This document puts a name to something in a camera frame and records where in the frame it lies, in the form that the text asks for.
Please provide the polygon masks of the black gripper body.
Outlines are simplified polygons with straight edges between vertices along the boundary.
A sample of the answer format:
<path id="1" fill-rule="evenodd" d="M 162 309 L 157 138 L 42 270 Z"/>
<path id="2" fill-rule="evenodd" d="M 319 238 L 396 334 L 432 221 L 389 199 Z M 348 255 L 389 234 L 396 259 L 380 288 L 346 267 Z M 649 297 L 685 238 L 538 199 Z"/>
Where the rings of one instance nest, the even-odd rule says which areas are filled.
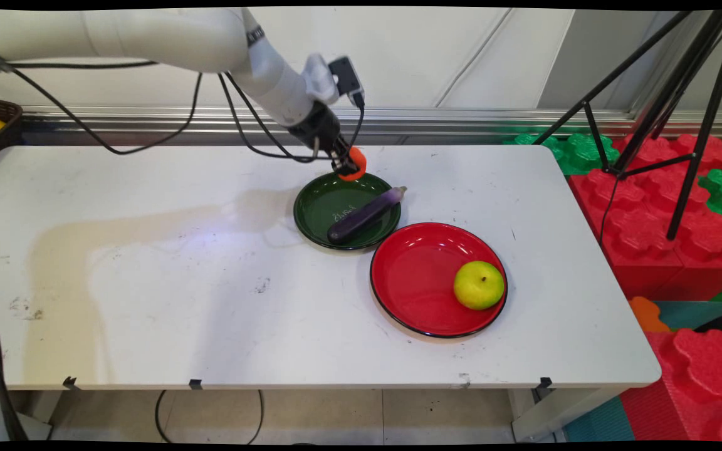
<path id="1" fill-rule="evenodd" d="M 342 138 L 338 118 L 329 106 L 313 101 L 312 108 L 304 119 L 287 127 L 289 134 L 312 150 L 324 151 L 330 156 L 330 147 L 336 138 Z"/>

